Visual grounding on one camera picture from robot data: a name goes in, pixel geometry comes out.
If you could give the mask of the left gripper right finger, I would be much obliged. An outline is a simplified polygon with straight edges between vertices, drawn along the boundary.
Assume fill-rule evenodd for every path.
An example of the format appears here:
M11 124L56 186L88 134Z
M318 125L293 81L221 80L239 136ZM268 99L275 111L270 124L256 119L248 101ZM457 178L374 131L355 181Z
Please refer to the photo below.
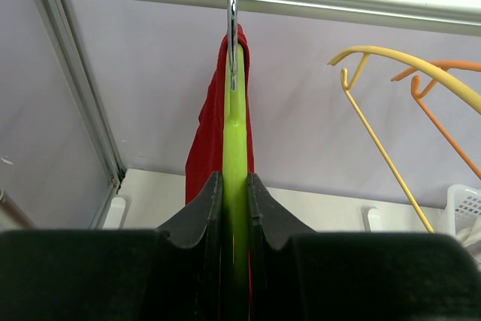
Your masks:
M316 232L249 174L255 320L478 320L480 275L451 237Z

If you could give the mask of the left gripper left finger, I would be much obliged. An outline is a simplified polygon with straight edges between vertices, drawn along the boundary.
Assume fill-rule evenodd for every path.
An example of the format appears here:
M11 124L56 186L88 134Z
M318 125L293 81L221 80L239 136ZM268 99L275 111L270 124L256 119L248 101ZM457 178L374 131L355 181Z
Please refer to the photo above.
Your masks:
M1 235L3 320L215 320L222 175L154 229Z

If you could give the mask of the green hanger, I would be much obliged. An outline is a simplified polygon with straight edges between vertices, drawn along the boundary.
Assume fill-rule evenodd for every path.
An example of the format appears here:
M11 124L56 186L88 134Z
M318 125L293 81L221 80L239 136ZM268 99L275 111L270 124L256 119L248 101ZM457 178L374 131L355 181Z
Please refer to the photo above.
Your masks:
M222 155L221 319L248 320L247 99L238 0L228 0Z

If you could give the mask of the red t shirt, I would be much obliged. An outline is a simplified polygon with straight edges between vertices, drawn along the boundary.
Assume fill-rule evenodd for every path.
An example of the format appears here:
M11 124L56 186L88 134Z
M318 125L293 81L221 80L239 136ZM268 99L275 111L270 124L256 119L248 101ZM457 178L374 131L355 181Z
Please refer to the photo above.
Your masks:
M245 57L248 176L254 171L253 135L248 99L250 51L243 29L239 28L238 30L240 31L240 44L244 48ZM219 46L216 68L207 88L206 99L198 115L198 128L186 160L186 202L193 201L199 195L213 172L219 171L222 173L226 50L227 37L224 37Z

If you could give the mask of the orange hanger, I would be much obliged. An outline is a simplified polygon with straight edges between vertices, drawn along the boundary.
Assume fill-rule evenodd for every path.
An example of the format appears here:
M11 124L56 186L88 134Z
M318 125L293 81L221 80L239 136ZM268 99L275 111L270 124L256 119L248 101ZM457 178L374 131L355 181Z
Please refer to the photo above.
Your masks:
M438 69L437 75L442 75L442 80L445 80L447 76L453 77L453 75L449 73L451 70L480 75L479 62L445 59L431 61L430 64ZM434 124L440 134L446 139L468 168L480 178L480 169L477 167L476 163L470 159L425 102L426 99L434 100L434 96L431 95L432 92L434 92L438 98L443 96L444 100L446 100L447 95L449 94L451 98L457 98L458 103L461 101L467 103L467 101L463 100L458 93L453 92L446 84L442 83L439 77L432 77L430 74L422 72L416 67L405 69L401 73L395 75L391 79L391 82L400 82L408 77L411 77L410 94L414 102L422 109L425 115Z

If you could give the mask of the yellow hanger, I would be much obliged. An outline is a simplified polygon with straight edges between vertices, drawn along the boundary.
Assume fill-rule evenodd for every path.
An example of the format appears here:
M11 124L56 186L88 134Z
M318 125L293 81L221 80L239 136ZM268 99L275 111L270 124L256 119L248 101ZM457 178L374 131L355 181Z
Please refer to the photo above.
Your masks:
M480 169L480 75L451 70L442 80L430 61L374 46L356 46L329 61L343 98L335 105L333 135L350 184L383 201L405 202L422 230L440 230L432 211L446 204L456 183L479 188L478 178L452 149L410 94L411 77L391 79L409 67L439 77L463 101L447 95L425 102Z

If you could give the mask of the white t shirt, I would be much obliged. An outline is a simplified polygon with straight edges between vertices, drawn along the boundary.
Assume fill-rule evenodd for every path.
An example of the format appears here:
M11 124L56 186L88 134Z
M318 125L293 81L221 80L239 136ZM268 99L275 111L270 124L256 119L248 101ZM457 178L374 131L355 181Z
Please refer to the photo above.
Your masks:
M455 239L470 254L476 266L480 268L480 227L473 226L462 229Z

